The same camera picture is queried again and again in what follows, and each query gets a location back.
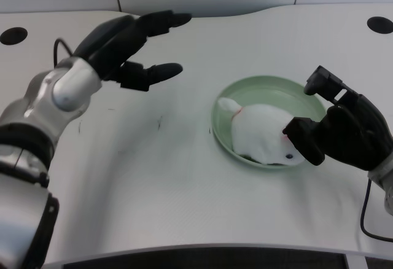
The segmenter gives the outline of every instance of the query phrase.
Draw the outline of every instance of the robotic hand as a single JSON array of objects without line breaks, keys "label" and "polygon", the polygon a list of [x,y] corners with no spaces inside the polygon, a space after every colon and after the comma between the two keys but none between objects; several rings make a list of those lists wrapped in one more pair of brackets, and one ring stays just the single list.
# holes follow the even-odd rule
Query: robotic hand
[{"label": "robotic hand", "polygon": [[48,192],[48,170],[67,124],[81,116],[102,80],[123,88],[149,86],[182,71],[177,63],[144,69],[126,62],[148,37],[191,20],[172,11],[130,15],[99,25],[73,55],[30,82],[25,96],[0,116],[0,269],[40,268],[52,237],[59,203]]},{"label": "robotic hand", "polygon": [[[346,93],[335,97],[342,90]],[[333,106],[320,122],[295,117],[283,130],[299,152],[312,164],[320,165],[325,155],[340,162],[368,171],[368,177],[385,190],[385,209],[393,215],[393,138],[379,110],[364,95],[346,86],[334,74],[319,66],[304,90],[307,95],[319,94]],[[360,219],[364,229],[364,213],[370,193],[369,180],[365,204]]]}]

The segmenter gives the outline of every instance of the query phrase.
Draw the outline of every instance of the stuffed bunny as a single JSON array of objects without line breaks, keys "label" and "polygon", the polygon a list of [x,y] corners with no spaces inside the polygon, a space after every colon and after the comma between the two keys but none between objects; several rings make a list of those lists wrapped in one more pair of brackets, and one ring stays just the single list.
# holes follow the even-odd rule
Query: stuffed bunny
[{"label": "stuffed bunny", "polygon": [[220,98],[218,104],[233,113],[232,145],[238,155],[248,156],[264,165],[294,166],[305,160],[282,133],[293,119],[288,112],[267,104],[242,107],[229,98]]}]

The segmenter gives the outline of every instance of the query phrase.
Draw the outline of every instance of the black hole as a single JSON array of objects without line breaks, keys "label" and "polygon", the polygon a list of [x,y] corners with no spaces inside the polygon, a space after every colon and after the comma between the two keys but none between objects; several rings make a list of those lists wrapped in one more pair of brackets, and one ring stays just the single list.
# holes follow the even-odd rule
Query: black hole
[{"label": "black hole", "polygon": [[10,28],[0,36],[0,43],[4,45],[16,45],[26,39],[27,30],[24,28]]},{"label": "black hole", "polygon": [[367,26],[378,34],[390,34],[393,32],[393,22],[384,17],[372,17],[367,20]]}]

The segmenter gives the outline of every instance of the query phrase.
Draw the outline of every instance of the green plate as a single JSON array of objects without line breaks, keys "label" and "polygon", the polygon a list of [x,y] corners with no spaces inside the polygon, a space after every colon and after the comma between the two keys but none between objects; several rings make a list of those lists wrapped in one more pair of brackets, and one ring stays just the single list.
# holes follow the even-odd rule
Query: green plate
[{"label": "green plate", "polygon": [[232,114],[223,111],[217,104],[217,100],[227,97],[241,106],[257,103],[270,104],[289,112],[294,117],[309,117],[319,122],[326,115],[326,110],[315,96],[305,95],[303,89],[304,87],[298,83],[273,76],[248,77],[231,84],[221,92],[213,105],[212,127],[217,140],[230,154],[250,165],[269,169],[290,167],[263,165],[234,153],[231,136]]}]

